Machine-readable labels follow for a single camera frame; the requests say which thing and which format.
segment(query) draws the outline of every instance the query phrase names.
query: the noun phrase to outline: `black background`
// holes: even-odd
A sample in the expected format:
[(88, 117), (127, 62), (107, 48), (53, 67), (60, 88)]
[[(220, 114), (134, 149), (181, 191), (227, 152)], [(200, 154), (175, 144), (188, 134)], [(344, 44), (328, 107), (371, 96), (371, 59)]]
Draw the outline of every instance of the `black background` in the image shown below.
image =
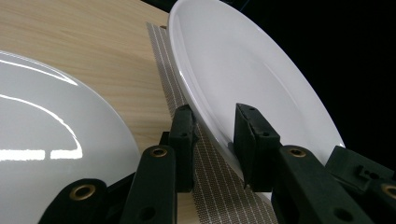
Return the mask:
[(346, 147), (395, 169), (394, 1), (244, 2), (238, 9), (297, 65)]

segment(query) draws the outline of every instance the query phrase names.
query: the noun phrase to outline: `black plastic bracket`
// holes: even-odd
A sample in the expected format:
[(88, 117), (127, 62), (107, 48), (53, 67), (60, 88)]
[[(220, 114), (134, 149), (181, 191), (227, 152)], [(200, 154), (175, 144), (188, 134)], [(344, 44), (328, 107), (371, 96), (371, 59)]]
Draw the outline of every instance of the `black plastic bracket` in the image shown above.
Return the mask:
[(375, 223), (396, 220), (396, 181), (392, 170), (339, 146), (332, 151), (326, 169)]
[(275, 162), (279, 223), (374, 223), (308, 149), (284, 146)]
[(194, 147), (198, 141), (196, 119), (189, 105), (175, 111), (167, 145), (176, 152), (177, 192), (190, 192), (194, 186)]
[(120, 224), (176, 223), (176, 155), (171, 147), (143, 152)]
[(103, 181), (81, 179), (62, 189), (38, 223), (104, 223), (105, 198), (106, 184)]
[(272, 158), (281, 147), (280, 136), (258, 109), (237, 104), (233, 150), (241, 165), (245, 186), (255, 192), (272, 191), (275, 171)]

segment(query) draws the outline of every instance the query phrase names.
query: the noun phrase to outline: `white plate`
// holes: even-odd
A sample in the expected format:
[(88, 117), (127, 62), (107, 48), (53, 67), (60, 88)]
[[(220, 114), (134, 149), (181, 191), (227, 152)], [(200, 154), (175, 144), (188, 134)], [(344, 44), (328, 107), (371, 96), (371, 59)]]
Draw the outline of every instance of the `white plate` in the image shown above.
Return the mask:
[(229, 148), (236, 103), (258, 108), (283, 145), (306, 147), (323, 164), (336, 145), (344, 145), (303, 74), (239, 11), (218, 0), (179, 0), (170, 12), (168, 31), (178, 83), (239, 176), (239, 163)]
[(82, 178), (135, 172), (136, 142), (116, 111), (73, 77), (0, 51), (0, 223), (37, 223)]

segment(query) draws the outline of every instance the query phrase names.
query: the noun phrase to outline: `light wood table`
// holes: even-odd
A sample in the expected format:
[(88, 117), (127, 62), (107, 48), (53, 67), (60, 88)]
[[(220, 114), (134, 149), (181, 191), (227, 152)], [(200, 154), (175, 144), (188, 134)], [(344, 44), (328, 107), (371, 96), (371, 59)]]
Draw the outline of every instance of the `light wood table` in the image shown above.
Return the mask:
[[(171, 118), (146, 22), (168, 14), (139, 0), (0, 0), (0, 50), (49, 64), (103, 96), (143, 151)], [(190, 193), (178, 194), (178, 223), (199, 223)]]

